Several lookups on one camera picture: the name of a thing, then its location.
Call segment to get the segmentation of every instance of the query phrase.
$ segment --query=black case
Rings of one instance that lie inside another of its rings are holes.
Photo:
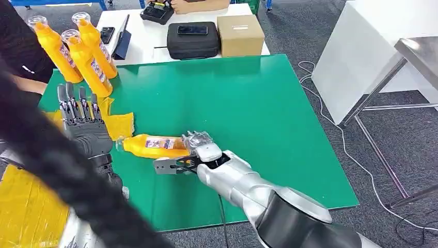
[[[178,26],[207,26],[206,35],[178,35]],[[221,48],[214,22],[172,23],[167,31],[167,49],[173,59],[214,57]]]
[[[170,19],[170,17],[172,17],[172,15],[174,14],[174,9],[172,8],[172,6],[170,6],[170,7],[166,7],[167,9],[167,11],[166,11],[166,13],[164,14],[164,16],[163,17],[161,17],[161,19],[159,19],[159,18],[155,18],[155,17],[152,17],[152,16],[150,16],[150,15],[147,15],[147,13],[146,13],[146,9],[148,8],[148,6],[146,6],[146,8],[145,9],[143,9],[141,12],[140,12],[140,17],[143,19],[143,20],[148,20],[148,21],[152,21],[152,22],[157,22],[157,23],[160,23],[161,25],[164,25],[164,24],[166,24],[167,23],[167,21]]]

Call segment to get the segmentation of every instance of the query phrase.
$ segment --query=person's arm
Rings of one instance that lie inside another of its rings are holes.
[[[188,3],[185,0],[172,0],[172,7],[177,14],[191,12],[213,11],[228,8],[229,0],[205,0],[201,2]]]
[[[47,87],[47,84],[35,81],[32,79],[25,79],[19,76],[11,75],[15,84],[23,91],[35,92],[42,95]]]

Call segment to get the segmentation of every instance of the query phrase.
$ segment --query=green cutting mat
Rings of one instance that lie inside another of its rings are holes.
[[[205,130],[262,177],[328,208],[358,204],[285,55],[118,67],[112,114],[134,112],[135,134],[179,136]],[[55,71],[40,106],[58,109]],[[158,230],[219,224],[217,194],[196,175],[156,175],[151,159],[111,152],[130,201]],[[246,220],[225,203],[227,222]]]

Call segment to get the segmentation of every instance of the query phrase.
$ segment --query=yellow bottle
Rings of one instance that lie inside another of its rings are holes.
[[[103,73],[112,79],[117,76],[117,68],[114,66],[108,50],[100,38],[100,32],[90,22],[90,15],[85,12],[79,12],[71,17],[71,20],[77,24],[82,41],[91,49],[93,56],[96,58]]]
[[[35,30],[42,48],[64,76],[64,79],[74,84],[82,81],[82,75],[71,59],[69,50],[63,44],[61,36],[47,25],[47,19],[36,15],[30,17],[27,23]]]
[[[82,42],[79,31],[69,29],[64,31],[61,36],[69,46],[71,58],[84,76],[91,91],[100,98],[109,96],[113,92],[113,86],[100,69],[90,48]]]
[[[189,151],[180,137],[151,136],[139,134],[116,142],[118,150],[129,151],[137,157],[159,159],[188,156]]]

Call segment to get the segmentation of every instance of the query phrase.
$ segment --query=gray carpet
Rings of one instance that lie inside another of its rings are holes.
[[[261,6],[258,18],[271,53],[287,54],[298,77],[303,76],[305,72],[298,68],[298,62],[318,61],[344,4],[344,0],[274,0],[271,13],[265,13],[264,7]],[[133,8],[139,8],[138,1],[114,1],[114,9]],[[97,4],[93,4],[92,7],[33,7],[33,10],[18,7],[17,11],[23,18],[35,14],[46,16],[57,32],[75,28],[70,21],[75,12],[90,13],[94,25],[101,13]],[[305,85],[315,89],[311,81],[307,81]],[[315,112],[319,112],[318,99],[309,94],[308,98]],[[421,102],[426,100],[419,92],[409,91],[380,94],[374,104]],[[361,114],[362,121],[410,193],[438,182],[438,155],[435,152],[438,144],[437,116],[438,113],[434,109]],[[318,117],[360,202],[360,206],[356,208],[332,211],[334,220],[354,228],[382,247],[415,247],[408,245],[396,235],[395,226],[398,219],[380,207],[369,176],[344,154],[339,130],[319,114]],[[382,201],[387,203],[399,199],[400,194],[356,123],[347,128],[346,140],[348,152],[374,174]],[[409,219],[419,224],[438,221],[438,212],[426,215],[429,211],[438,209],[435,206],[437,202],[436,197],[430,197],[402,207],[396,212],[402,216],[412,214]],[[401,223],[398,229],[400,235],[410,242],[421,244],[421,230],[405,223]],[[230,247],[261,247],[247,223],[228,226],[228,235]],[[221,227],[173,232],[165,236],[176,247],[225,247]],[[437,246],[438,238],[430,232],[425,232],[425,244],[419,247]]]

